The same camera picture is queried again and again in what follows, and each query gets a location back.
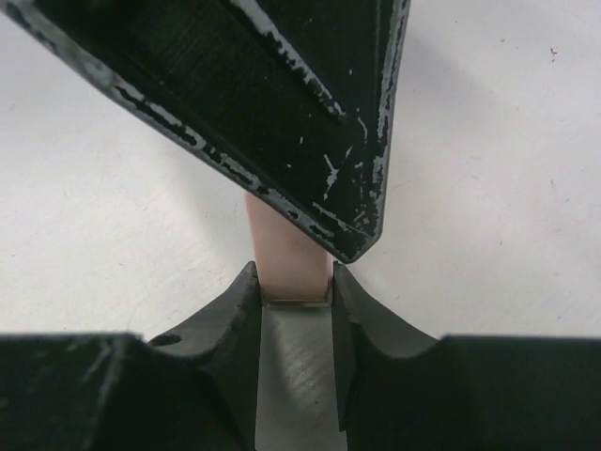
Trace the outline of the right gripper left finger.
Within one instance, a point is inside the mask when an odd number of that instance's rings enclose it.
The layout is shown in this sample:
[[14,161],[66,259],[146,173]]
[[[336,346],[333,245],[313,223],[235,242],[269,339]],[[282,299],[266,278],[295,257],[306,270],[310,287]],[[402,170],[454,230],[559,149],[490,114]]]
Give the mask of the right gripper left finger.
[[261,299],[248,263],[179,325],[131,333],[5,334],[5,450],[251,450]]

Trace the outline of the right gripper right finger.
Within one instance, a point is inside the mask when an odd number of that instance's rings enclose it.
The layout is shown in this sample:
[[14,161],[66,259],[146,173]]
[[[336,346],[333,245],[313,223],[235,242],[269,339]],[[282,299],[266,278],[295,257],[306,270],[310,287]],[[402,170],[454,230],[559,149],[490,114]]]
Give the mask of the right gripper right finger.
[[339,426],[351,450],[596,450],[600,343],[434,338],[333,272]]

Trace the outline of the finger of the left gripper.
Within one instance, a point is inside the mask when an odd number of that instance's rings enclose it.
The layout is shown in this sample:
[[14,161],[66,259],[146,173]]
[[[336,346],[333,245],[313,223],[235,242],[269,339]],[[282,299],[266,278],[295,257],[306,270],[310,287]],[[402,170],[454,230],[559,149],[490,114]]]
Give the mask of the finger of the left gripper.
[[383,229],[407,1],[5,1],[92,86],[356,261]]

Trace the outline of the pink stapler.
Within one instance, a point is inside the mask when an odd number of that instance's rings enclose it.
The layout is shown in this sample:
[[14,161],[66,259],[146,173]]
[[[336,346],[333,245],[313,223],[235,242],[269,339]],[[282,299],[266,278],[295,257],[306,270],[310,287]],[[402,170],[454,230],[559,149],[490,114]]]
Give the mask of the pink stapler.
[[344,450],[331,333],[332,258],[252,194],[245,196],[262,295],[256,447]]

